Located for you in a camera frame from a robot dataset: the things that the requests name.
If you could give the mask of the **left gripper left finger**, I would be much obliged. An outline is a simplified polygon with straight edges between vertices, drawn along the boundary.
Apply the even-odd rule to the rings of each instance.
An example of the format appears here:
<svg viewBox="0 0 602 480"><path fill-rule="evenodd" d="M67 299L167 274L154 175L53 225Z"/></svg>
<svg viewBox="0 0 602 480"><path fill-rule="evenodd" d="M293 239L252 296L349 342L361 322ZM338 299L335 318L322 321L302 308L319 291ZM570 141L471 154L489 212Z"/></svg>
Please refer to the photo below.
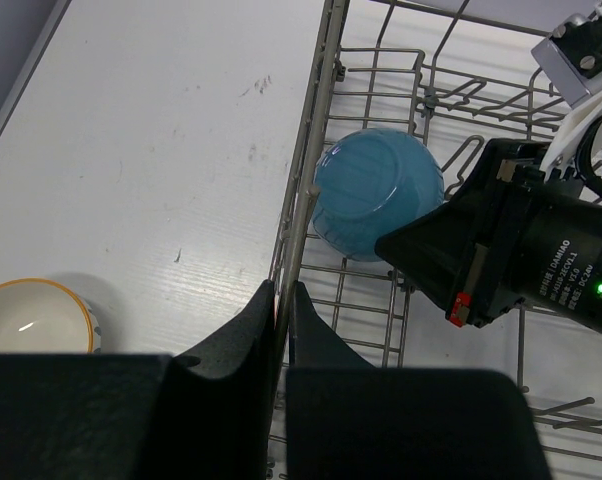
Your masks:
<svg viewBox="0 0 602 480"><path fill-rule="evenodd" d="M177 355L0 354L0 479L262 479L275 291Z"/></svg>

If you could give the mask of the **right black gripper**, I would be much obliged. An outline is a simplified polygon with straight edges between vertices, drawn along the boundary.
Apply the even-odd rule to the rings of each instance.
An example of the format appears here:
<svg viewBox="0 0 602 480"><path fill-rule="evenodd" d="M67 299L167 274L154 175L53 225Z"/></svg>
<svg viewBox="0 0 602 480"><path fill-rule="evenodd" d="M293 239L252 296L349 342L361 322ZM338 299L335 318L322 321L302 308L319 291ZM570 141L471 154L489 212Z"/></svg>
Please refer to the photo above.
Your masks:
<svg viewBox="0 0 602 480"><path fill-rule="evenodd" d="M447 202L380 237L375 253L457 326L528 304L602 334L602 206L544 182L544 150L489 140Z"/></svg>

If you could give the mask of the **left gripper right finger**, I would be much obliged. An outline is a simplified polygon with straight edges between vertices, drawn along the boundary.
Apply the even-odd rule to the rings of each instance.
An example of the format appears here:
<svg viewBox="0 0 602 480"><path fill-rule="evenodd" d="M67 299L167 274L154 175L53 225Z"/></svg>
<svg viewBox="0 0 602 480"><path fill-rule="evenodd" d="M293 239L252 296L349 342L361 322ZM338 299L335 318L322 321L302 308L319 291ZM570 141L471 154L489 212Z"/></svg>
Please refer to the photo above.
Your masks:
<svg viewBox="0 0 602 480"><path fill-rule="evenodd" d="M379 368L294 287L286 373L291 479L549 479L523 394L482 369Z"/></svg>

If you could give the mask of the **plain blue bowl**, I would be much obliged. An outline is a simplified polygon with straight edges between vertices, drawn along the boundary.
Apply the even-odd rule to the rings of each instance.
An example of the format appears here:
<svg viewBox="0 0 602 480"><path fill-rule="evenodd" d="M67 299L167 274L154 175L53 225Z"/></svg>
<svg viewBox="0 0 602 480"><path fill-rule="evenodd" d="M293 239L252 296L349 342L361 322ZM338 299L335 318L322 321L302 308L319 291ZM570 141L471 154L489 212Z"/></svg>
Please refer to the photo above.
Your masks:
<svg viewBox="0 0 602 480"><path fill-rule="evenodd" d="M393 128L355 131L319 159L315 233L342 256L378 262L376 241L443 203L441 169L414 136Z"/></svg>

